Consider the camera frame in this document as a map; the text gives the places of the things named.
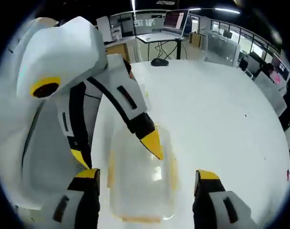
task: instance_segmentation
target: ceiling light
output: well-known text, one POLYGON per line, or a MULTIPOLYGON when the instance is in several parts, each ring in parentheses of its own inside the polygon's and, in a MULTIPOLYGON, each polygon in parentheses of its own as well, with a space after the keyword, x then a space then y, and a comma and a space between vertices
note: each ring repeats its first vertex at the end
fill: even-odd
POLYGON ((131 0, 132 10, 135 11, 135 0, 131 0))
POLYGON ((225 11, 225 12, 230 12, 230 13, 237 13, 240 14, 239 11, 237 10, 229 10, 229 9, 224 9, 224 8, 215 8, 215 10, 219 10, 219 11, 225 11))
POLYGON ((189 9, 190 11, 192 11, 192 10, 201 10, 201 8, 191 8, 191 9, 189 9))

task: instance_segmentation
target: white table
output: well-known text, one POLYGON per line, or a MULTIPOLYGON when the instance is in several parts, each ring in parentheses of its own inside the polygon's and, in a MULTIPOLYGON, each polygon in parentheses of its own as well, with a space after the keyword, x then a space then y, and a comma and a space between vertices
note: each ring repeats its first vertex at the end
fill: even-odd
POLYGON ((136 36, 144 44, 147 44, 147 60, 149 61, 149 49, 150 43, 155 42, 177 42, 176 46, 176 59, 180 60, 181 56, 181 41, 184 40, 183 37, 177 34, 171 34, 166 32, 156 32, 148 33, 136 36))
POLYGON ((194 228, 196 169, 218 174, 226 190, 251 208, 256 223, 267 220, 286 190, 290 158, 278 117, 252 80, 239 69, 186 60, 170 60, 167 67, 134 63, 132 71, 148 92, 148 114, 170 132, 179 172, 175 215, 160 225, 128 225, 112 216, 108 157, 123 121, 103 96, 92 144, 93 167, 101 169, 98 227, 194 228))
POLYGON ((105 45, 105 47, 109 48, 109 47, 112 47, 112 46, 115 46, 115 45, 118 45, 118 44, 124 44, 124 43, 127 43, 127 42, 131 42, 133 40, 135 40, 135 36, 123 37, 122 39, 120 39, 118 41, 114 41, 112 43, 109 43, 109 44, 105 45))

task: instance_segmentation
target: ceiling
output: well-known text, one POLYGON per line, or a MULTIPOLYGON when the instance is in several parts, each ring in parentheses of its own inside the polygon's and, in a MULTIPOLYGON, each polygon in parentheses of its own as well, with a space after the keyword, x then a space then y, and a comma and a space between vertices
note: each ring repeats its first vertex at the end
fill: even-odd
MULTIPOLYGON (((158 0, 135 0, 135 9, 186 9, 192 7, 201 8, 239 8, 241 14, 239 16, 220 13, 215 10, 201 10, 197 11, 197 14, 201 16, 207 16, 209 18, 226 21, 244 27, 248 30, 255 32, 261 37, 268 40, 278 49, 277 45, 270 36, 270 28, 260 20, 254 13, 253 8, 240 8, 233 0, 170 0, 174 1, 174 5, 157 4, 158 0)), ((76 16, 83 16, 92 23, 96 23, 96 19, 102 16, 110 16, 116 13, 131 11, 131 0, 108 0, 97 1, 94 0, 47 0, 38 12, 38 16, 52 17, 56 20, 71 19, 76 16)))

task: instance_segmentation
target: wooden cabinet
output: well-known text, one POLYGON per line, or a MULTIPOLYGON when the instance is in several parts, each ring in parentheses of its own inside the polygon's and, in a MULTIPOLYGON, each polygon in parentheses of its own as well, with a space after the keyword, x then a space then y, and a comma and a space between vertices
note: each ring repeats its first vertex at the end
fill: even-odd
POLYGON ((125 60, 130 62, 128 48, 127 48, 126 43, 117 44, 117 45, 107 48, 107 54, 116 54, 116 53, 121 54, 125 60))
POLYGON ((201 43, 201 38, 202 35, 191 32, 189 34, 189 42, 192 44, 192 46, 199 48, 200 47, 200 43, 201 43))

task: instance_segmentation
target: laptop screen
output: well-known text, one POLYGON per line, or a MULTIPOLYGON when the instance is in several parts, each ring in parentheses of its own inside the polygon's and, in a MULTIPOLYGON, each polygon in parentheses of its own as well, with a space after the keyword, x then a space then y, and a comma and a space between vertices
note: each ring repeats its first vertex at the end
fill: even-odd
POLYGON ((166 12, 162 31, 182 35, 186 24, 188 10, 172 10, 166 12))

